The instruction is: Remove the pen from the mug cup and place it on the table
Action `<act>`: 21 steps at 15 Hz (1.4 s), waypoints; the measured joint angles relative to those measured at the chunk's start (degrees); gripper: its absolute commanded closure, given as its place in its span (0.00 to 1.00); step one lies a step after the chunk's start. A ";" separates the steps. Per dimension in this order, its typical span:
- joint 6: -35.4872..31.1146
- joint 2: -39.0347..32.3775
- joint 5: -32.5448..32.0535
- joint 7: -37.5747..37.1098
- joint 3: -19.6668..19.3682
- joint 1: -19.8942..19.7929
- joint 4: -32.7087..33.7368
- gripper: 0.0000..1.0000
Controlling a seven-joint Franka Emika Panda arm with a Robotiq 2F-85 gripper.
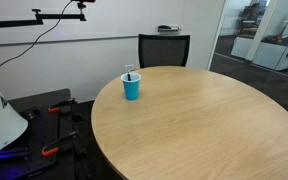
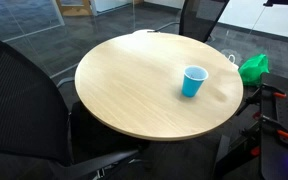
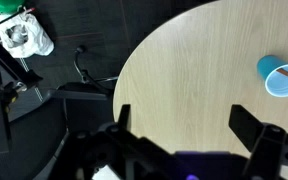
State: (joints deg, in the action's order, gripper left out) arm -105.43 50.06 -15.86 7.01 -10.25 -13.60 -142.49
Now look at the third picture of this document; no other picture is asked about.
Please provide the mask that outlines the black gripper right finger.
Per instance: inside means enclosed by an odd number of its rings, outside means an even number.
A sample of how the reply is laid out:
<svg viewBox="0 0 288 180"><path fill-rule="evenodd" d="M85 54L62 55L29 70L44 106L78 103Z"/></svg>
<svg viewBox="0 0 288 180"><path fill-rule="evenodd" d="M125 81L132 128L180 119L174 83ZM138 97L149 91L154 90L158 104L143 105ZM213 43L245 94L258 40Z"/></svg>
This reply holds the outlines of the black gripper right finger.
<svg viewBox="0 0 288 180"><path fill-rule="evenodd" d="M286 132L270 123L263 123L242 105L231 106L229 128L251 153L252 163L280 165Z"/></svg>

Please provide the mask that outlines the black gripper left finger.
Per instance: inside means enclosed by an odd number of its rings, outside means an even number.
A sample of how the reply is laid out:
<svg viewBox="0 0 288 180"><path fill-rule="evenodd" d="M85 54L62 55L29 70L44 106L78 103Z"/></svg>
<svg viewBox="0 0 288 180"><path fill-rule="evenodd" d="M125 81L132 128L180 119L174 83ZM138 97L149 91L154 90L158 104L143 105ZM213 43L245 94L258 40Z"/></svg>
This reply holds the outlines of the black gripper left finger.
<svg viewBox="0 0 288 180"><path fill-rule="evenodd" d="M163 157L169 153L146 137L136 137L130 132L131 105L120 110L117 122L105 123L99 128L99 147L113 157Z"/></svg>

